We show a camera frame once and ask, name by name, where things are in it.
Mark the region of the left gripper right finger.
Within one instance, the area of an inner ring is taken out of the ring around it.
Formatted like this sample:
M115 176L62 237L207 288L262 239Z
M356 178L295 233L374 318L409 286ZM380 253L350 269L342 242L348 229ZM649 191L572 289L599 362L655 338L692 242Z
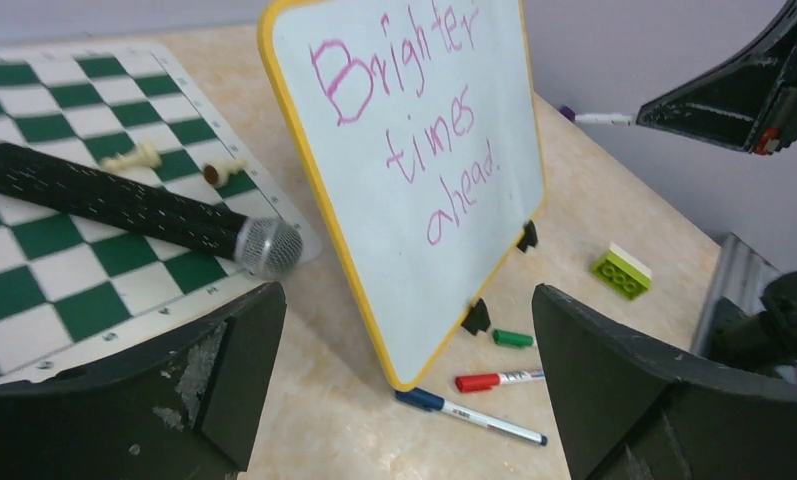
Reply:
M797 385L695 356L558 288L535 335L574 479L797 479Z

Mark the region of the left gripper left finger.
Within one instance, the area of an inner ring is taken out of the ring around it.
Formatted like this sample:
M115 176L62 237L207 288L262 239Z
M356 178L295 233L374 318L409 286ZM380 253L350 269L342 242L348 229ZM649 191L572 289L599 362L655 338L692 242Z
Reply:
M0 385L0 479L233 479L249 467L281 284L114 355Z

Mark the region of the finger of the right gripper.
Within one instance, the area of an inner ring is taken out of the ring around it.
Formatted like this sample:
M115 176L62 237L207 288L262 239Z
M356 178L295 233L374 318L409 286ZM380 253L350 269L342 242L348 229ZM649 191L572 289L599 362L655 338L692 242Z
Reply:
M789 147L797 140L797 1L728 60L644 104L635 122L757 155Z

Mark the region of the purple whiteboard marker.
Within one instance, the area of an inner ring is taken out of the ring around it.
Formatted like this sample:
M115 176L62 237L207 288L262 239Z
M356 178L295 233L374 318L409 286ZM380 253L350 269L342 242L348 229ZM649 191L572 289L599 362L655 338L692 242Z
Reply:
M636 124L636 116L623 113L576 113L569 106L563 105L558 108L569 121L577 124L601 124L631 126Z

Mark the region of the yellow framed whiteboard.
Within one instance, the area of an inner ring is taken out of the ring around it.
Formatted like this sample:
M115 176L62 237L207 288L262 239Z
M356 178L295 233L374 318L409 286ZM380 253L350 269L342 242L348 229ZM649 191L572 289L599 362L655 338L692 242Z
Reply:
M388 383L415 387L545 199L519 1L275 1L257 41Z

